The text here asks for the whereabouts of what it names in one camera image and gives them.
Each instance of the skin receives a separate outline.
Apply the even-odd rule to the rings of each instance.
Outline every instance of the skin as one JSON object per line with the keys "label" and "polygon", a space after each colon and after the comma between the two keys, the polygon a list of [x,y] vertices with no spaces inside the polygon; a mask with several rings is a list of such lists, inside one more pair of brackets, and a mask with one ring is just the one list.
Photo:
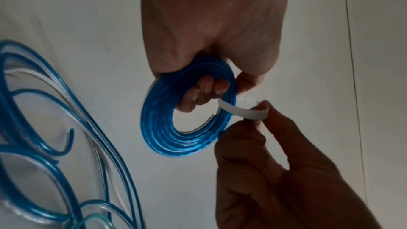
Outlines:
{"label": "skin", "polygon": [[[145,49],[155,76],[174,72],[201,54],[232,61],[242,72],[238,94],[259,85],[279,56],[287,0],[142,0]],[[178,108],[220,98],[226,80],[202,77]]]}
{"label": "skin", "polygon": [[379,229],[335,164],[295,123],[264,101],[263,121],[288,157],[279,165],[255,124],[240,121],[219,136],[216,221],[219,229]]}

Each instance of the coiled blue strip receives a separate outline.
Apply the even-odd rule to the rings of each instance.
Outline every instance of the coiled blue strip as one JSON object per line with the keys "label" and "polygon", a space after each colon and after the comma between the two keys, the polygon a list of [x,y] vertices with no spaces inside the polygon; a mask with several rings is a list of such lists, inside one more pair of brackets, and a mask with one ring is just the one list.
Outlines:
{"label": "coiled blue strip", "polygon": [[[5,74],[5,62],[8,59],[17,60],[21,64],[23,64],[24,67],[29,67],[30,69],[35,70],[51,79],[65,92],[66,96],[73,103],[75,109],[78,110],[78,112],[85,120],[82,117],[78,116],[70,107],[47,92],[37,89],[18,89],[15,91],[10,91],[7,85]],[[109,203],[107,175],[105,171],[105,165],[102,160],[100,160],[100,168],[106,201],[94,201],[105,203],[105,206],[108,207],[110,211],[118,214],[119,217],[121,217],[126,222],[126,224],[129,225],[130,228],[137,228],[137,220],[133,201],[134,197],[139,213],[141,228],[145,228],[145,223],[141,211],[141,204],[134,182],[130,176],[126,164],[124,163],[116,148],[109,141],[103,131],[99,128],[96,122],[92,119],[89,113],[84,109],[75,95],[73,95],[70,89],[62,81],[55,70],[35,51],[21,43],[14,41],[0,42],[0,133],[7,140],[7,142],[12,144],[11,146],[0,146],[0,152],[19,155],[23,158],[32,160],[38,166],[42,167],[42,169],[45,170],[50,176],[52,176],[53,179],[56,181],[56,184],[58,185],[64,197],[69,213],[60,214],[49,211],[37,206],[35,203],[27,199],[11,181],[0,160],[1,193],[5,195],[12,204],[17,206],[24,212],[34,216],[38,216],[48,221],[63,222],[69,219],[70,224],[72,225],[72,223],[80,223],[80,221],[83,219],[81,214],[81,207],[85,203],[83,203],[83,205],[79,205],[75,194],[73,193],[72,188],[67,182],[65,176],[56,167],[58,162],[52,159],[55,156],[63,156],[70,151],[73,145],[74,138],[73,129],[69,130],[65,149],[63,151],[53,149],[35,132],[33,127],[25,119],[23,113],[20,111],[17,104],[13,100],[13,97],[19,94],[37,94],[53,101],[82,126],[82,128],[87,132],[92,140],[104,150],[104,152],[111,159],[113,165],[117,168],[124,184],[126,193],[128,195],[131,218],[129,218],[116,206]]]}
{"label": "coiled blue strip", "polygon": [[155,152],[165,156],[186,156],[195,153],[217,139],[228,125],[232,114],[221,109],[202,127],[192,132],[174,128],[173,112],[182,96],[205,75],[214,80],[225,79],[230,87],[222,99],[236,104],[236,81],[230,66],[213,56],[196,57],[184,69],[160,77],[148,93],[141,113],[141,132]]}

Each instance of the floor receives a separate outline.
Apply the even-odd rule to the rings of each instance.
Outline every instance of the floor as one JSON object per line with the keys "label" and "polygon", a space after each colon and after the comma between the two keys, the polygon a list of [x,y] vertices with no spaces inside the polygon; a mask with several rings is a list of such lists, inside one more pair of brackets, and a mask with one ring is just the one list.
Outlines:
{"label": "floor", "polygon": [[[140,0],[0,0],[0,7],[0,39],[46,57],[131,167],[149,228],[215,228],[213,144],[172,159],[141,136],[140,109],[154,78]],[[250,92],[295,120],[392,229],[407,223],[406,15],[405,0],[289,0],[280,59]],[[188,118],[199,124],[214,107]],[[174,123],[183,129],[181,118]]]}

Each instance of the white tape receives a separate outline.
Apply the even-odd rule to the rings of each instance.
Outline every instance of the white tape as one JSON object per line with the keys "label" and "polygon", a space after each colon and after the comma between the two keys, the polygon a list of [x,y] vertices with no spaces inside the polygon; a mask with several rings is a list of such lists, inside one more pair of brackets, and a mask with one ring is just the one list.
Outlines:
{"label": "white tape", "polygon": [[233,106],[221,98],[217,102],[219,104],[219,107],[221,107],[223,110],[233,114],[237,115],[246,119],[250,120],[264,120],[268,116],[268,108],[266,110],[252,110],[252,109],[243,109],[237,106]]}

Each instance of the blue coil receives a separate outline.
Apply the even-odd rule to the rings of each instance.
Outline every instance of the blue coil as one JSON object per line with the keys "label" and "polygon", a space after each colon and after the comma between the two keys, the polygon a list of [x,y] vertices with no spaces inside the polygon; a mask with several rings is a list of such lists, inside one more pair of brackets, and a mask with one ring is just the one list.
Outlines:
{"label": "blue coil", "polygon": [[[5,62],[11,59],[13,61],[17,61],[24,67],[28,67],[31,70],[41,73],[56,83],[70,99],[72,105],[75,107],[76,111],[81,114],[81,116],[77,115],[69,106],[47,92],[37,89],[18,89],[10,91],[6,81]],[[122,179],[130,205],[131,218],[118,207],[109,203],[110,197],[107,174],[105,170],[106,164],[102,159],[99,159],[99,165],[105,200],[89,200],[82,204],[78,203],[78,200],[68,180],[57,167],[58,162],[53,159],[54,157],[66,155],[71,150],[75,136],[74,130],[69,130],[66,147],[63,151],[58,151],[52,148],[35,132],[15,103],[13,97],[19,94],[36,94],[56,103],[81,125],[84,131],[92,138],[93,142],[100,146],[100,148],[111,159]],[[99,128],[97,123],[92,119],[90,114],[85,110],[75,95],[71,92],[71,90],[66,86],[56,71],[34,50],[14,41],[0,42],[0,134],[10,144],[0,145],[0,153],[16,154],[30,160],[45,170],[56,182],[56,185],[62,193],[62,197],[68,208],[67,214],[61,214],[44,209],[31,202],[10,179],[0,159],[0,193],[6,197],[10,203],[22,210],[24,213],[44,219],[45,221],[60,223],[67,222],[68,228],[73,225],[79,225],[81,228],[85,228],[82,221],[83,216],[81,208],[90,204],[98,204],[99,206],[103,207],[103,209],[109,211],[107,213],[107,220],[110,220],[111,212],[115,213],[122,218],[122,220],[125,221],[130,228],[133,229],[137,228],[136,206],[138,209],[141,228],[145,228],[141,204],[133,179],[131,178],[130,172],[116,148]]]}
{"label": "blue coil", "polygon": [[236,104],[236,81],[230,66],[213,56],[196,57],[180,71],[160,77],[148,93],[141,113],[141,132],[155,152],[165,156],[186,156],[195,153],[217,139],[228,125],[232,114],[221,109],[202,127],[192,132],[174,128],[173,112],[182,96],[205,75],[214,80],[226,79],[229,89],[222,99]]}

